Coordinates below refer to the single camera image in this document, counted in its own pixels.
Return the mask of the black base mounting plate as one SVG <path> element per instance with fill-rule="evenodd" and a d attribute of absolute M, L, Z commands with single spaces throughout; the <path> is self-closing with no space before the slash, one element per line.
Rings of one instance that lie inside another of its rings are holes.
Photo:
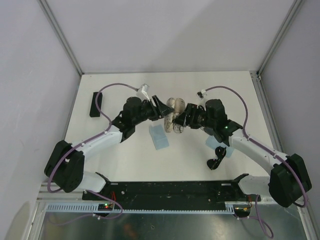
<path fill-rule="evenodd" d="M 125 210 L 141 211 L 225 210 L 226 202 L 256 199 L 243 193 L 237 180 L 109 182 L 99 194 Z"/>

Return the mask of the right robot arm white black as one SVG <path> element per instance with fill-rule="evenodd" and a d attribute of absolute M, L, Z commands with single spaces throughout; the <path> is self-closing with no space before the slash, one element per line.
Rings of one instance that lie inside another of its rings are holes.
<path fill-rule="evenodd" d="M 248 174 L 233 185 L 230 194 L 235 200 L 242 201 L 251 194 L 262 195 L 287 208 L 299 198 L 307 198 L 312 183 L 303 158 L 279 152 L 245 135 L 243 126 L 228 119 L 221 100 L 210 99 L 205 106 L 189 103 L 173 122 L 191 129 L 202 128 L 219 143 L 240 151 L 265 170 L 267 176 Z"/>

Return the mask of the blue cleaning cloth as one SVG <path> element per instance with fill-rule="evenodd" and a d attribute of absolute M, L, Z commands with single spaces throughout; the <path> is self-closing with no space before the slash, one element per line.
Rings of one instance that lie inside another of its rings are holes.
<path fill-rule="evenodd" d="M 218 147 L 222 147 L 222 148 L 226 148 L 226 155 L 225 157 L 230 158 L 234 152 L 234 148 L 232 148 L 231 146 L 227 146 L 225 143 L 223 142 L 218 142 L 213 136 L 209 136 L 206 141 L 205 141 L 205 145 L 207 147 L 209 147 L 212 150 L 215 150 Z"/>
<path fill-rule="evenodd" d="M 169 141 L 162 125 L 150 125 L 149 134 L 156 150 L 169 147 Z"/>

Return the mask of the aluminium corner post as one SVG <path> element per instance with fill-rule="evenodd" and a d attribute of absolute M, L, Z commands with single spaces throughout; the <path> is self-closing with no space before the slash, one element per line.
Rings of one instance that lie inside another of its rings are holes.
<path fill-rule="evenodd" d="M 266 67 L 268 66 L 269 62 L 271 61 L 272 57 L 276 53 L 277 49 L 281 45 L 282 41 L 284 40 L 286 34 L 288 33 L 290 27 L 292 26 L 295 18 L 297 17 L 298 13 L 300 12 L 301 8 L 303 7 L 305 0 L 294 0 L 291 7 L 289 8 L 284 20 L 282 21 L 278 31 L 276 32 L 275 37 L 273 38 L 270 47 L 268 48 L 261 64 L 259 65 L 258 69 L 256 70 L 256 74 L 261 76 Z"/>
<path fill-rule="evenodd" d="M 59 22 L 57 21 L 57 18 L 52 11 L 49 3 L 47 0 L 37 0 L 37 3 L 39 4 L 44 16 L 46 17 L 48 23 L 50 24 L 56 38 L 58 39 L 62 49 L 66 53 L 67 57 L 69 58 L 72 66 L 74 67 L 77 74 L 81 77 L 84 72 L 79 64 L 79 61 L 77 60 Z"/>

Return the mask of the black rectangular glasses case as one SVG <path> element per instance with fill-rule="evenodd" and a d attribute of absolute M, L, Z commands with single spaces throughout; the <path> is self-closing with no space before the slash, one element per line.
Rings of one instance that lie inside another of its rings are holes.
<path fill-rule="evenodd" d="M 103 94 L 99 92 L 93 92 L 90 105 L 89 116 L 91 118 L 99 118 L 101 116 Z"/>

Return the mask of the patterned glasses case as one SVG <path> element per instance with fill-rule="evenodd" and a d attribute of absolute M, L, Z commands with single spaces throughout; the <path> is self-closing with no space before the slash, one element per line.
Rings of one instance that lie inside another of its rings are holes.
<path fill-rule="evenodd" d="M 174 120 L 185 110 L 186 104 L 182 98 L 170 97 L 166 105 L 173 108 L 173 112 L 166 115 L 164 118 L 164 131 L 166 133 L 174 132 L 176 134 L 181 134 L 184 131 L 184 127 L 174 123 Z"/>

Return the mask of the left aluminium corner post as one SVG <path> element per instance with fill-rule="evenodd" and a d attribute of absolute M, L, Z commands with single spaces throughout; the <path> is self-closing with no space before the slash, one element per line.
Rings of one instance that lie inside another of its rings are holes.
<path fill-rule="evenodd" d="M 62 49 L 66 53 L 67 57 L 69 58 L 72 66 L 74 67 L 77 74 L 81 77 L 84 72 L 79 64 L 79 61 L 77 60 L 59 22 L 57 21 L 57 18 L 52 11 L 49 3 L 47 0 L 37 0 L 37 3 L 39 4 L 44 16 L 46 17 L 48 23 L 50 24 L 56 38 L 58 39 Z"/>

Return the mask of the right aluminium corner post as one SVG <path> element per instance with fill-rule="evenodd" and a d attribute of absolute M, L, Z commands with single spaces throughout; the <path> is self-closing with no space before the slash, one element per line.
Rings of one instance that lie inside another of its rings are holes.
<path fill-rule="evenodd" d="M 292 26 L 295 18 L 297 17 L 298 13 L 300 12 L 301 8 L 303 7 L 305 0 L 294 0 L 291 7 L 289 8 L 284 20 L 282 21 L 278 31 L 276 32 L 275 37 L 273 38 L 270 47 L 268 48 L 261 64 L 259 65 L 258 69 L 256 70 L 256 74 L 261 76 L 266 67 L 268 66 L 269 62 L 271 61 L 272 57 L 276 53 L 277 49 L 281 45 L 282 41 L 284 40 L 286 34 L 288 33 L 290 27 Z"/>

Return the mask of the black folded sunglasses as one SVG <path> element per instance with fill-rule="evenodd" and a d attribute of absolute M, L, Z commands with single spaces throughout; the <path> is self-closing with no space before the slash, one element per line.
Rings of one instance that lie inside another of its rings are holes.
<path fill-rule="evenodd" d="M 219 167 L 223 158 L 226 156 L 226 148 L 217 147 L 215 149 L 215 158 L 207 160 L 206 164 L 210 170 L 215 170 Z"/>

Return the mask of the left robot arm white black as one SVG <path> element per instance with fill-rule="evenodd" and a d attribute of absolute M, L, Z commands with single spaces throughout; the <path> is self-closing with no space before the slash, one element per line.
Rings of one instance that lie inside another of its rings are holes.
<path fill-rule="evenodd" d="M 127 140 L 140 123 L 163 119 L 173 111 L 172 107 L 165 105 L 155 95 L 151 100 L 130 97 L 119 115 L 111 122 L 109 129 L 79 143 L 59 141 L 46 164 L 44 174 L 59 190 L 66 193 L 82 189 L 93 192 L 100 200 L 105 200 L 111 193 L 108 180 L 98 172 L 85 171 L 86 161 Z"/>

